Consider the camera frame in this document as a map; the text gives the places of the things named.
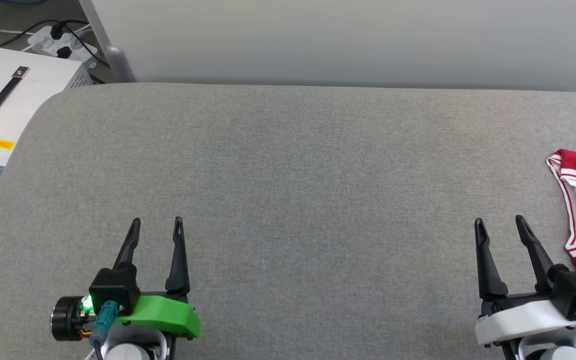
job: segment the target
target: gray table surface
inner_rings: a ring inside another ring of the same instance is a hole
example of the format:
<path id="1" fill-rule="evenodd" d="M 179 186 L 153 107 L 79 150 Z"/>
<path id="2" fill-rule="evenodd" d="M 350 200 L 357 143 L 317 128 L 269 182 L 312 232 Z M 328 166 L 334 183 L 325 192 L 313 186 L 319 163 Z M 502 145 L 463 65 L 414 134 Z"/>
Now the gray table surface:
<path id="1" fill-rule="evenodd" d="M 133 218 L 142 290 L 184 219 L 202 336 L 180 359 L 501 359 L 477 345 L 473 222 L 512 292 L 514 216 L 570 264 L 545 164 L 576 150 L 576 93 L 122 84 L 37 111 L 0 182 L 0 359 L 79 359 L 61 296 L 112 266 Z"/>

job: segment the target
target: black power cable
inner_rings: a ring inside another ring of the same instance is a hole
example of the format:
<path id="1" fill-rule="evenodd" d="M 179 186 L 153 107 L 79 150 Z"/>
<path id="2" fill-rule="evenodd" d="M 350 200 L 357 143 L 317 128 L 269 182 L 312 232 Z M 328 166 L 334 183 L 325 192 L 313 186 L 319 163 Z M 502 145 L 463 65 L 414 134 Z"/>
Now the black power cable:
<path id="1" fill-rule="evenodd" d="M 12 43 L 13 41 L 16 41 L 18 39 L 20 39 L 21 37 L 23 37 L 27 32 L 30 32 L 30 30 L 38 27 L 39 25 L 45 24 L 45 23 L 58 23 L 58 24 L 67 24 L 67 23 L 77 23 L 77 24 L 82 24 L 82 25 L 88 25 L 87 22 L 85 21 L 81 21 L 81 20 L 66 20 L 66 21 L 59 21 L 59 20 L 54 20 L 54 19 L 49 19 L 49 20 L 43 20 L 43 21 L 39 21 L 37 23 L 35 23 L 35 25 L 32 25 L 31 27 L 28 27 L 27 29 L 23 30 L 20 34 L 15 35 L 13 38 L 8 39 L 2 43 L 0 43 L 0 48 L 2 46 L 6 46 L 10 43 Z"/>
<path id="2" fill-rule="evenodd" d="M 96 360 L 104 360 L 101 355 L 101 346 L 99 345 L 99 340 L 94 340 L 94 355 L 96 355 Z"/>
<path id="3" fill-rule="evenodd" d="M 98 78 L 97 76 L 94 76 L 92 73 L 89 73 L 88 75 L 90 75 L 90 79 L 91 79 L 93 82 L 96 82 L 96 84 L 98 84 L 98 85 L 103 85 L 103 84 L 105 84 L 105 82 L 103 82 L 102 79 Z"/>
<path id="4" fill-rule="evenodd" d="M 80 38 L 79 35 L 77 35 L 70 27 L 68 27 L 68 25 L 66 25 L 66 21 L 64 21 L 62 25 L 66 30 L 68 30 L 72 34 L 72 36 L 75 37 L 75 39 L 77 39 L 81 43 L 81 45 L 87 50 L 87 52 L 90 53 L 90 55 L 92 55 L 92 57 L 94 59 L 96 59 L 96 61 L 98 61 L 100 64 L 103 64 L 104 66 L 106 66 L 106 68 L 110 68 L 110 65 L 107 62 L 105 62 L 104 60 L 100 59 L 100 57 L 95 55 L 92 52 L 92 50 L 90 50 L 90 48 L 86 45 L 86 43 L 84 41 L 82 41 L 82 38 Z"/>
<path id="5" fill-rule="evenodd" d="M 59 20 L 44 20 L 44 21 L 39 21 L 37 23 L 35 23 L 35 25 L 32 25 L 31 27 L 28 27 L 27 29 L 23 30 L 21 32 L 21 34 L 17 34 L 15 37 L 13 37 L 12 39 L 9 39 L 7 41 L 4 41 L 2 43 L 0 43 L 0 48 L 2 46 L 6 46 L 10 43 L 12 43 L 13 41 L 16 41 L 17 39 L 20 39 L 22 36 L 24 36 L 27 32 L 29 32 L 30 30 L 38 27 L 41 24 L 45 24 L 45 23 L 61 23 Z"/>

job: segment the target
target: yellow warning label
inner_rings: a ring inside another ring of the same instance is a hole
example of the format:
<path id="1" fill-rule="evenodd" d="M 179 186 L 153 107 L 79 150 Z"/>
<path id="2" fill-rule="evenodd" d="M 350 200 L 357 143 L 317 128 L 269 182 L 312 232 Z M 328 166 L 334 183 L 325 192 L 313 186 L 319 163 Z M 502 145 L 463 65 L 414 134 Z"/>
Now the yellow warning label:
<path id="1" fill-rule="evenodd" d="M 12 141 L 6 141 L 6 140 L 0 139 L 0 148 L 2 148 L 2 149 L 11 150 L 13 145 L 15 145 L 15 143 Z"/>

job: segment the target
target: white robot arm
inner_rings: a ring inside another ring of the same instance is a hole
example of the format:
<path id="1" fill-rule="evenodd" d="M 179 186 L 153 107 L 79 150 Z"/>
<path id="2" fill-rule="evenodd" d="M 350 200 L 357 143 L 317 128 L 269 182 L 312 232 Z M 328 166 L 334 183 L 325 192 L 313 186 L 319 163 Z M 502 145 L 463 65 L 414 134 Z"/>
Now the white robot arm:
<path id="1" fill-rule="evenodd" d="M 482 219 L 475 221 L 481 315 L 480 346 L 501 347 L 506 360 L 576 360 L 576 271 L 553 264 L 523 216 L 515 218 L 537 278 L 535 292 L 508 294 L 490 253 Z M 554 344 L 526 353 L 527 346 Z"/>
<path id="2" fill-rule="evenodd" d="M 103 360 L 166 360 L 174 356 L 176 341 L 170 333 L 155 328 L 115 323 L 100 354 Z M 90 351 L 85 360 L 98 360 L 95 351 Z"/>

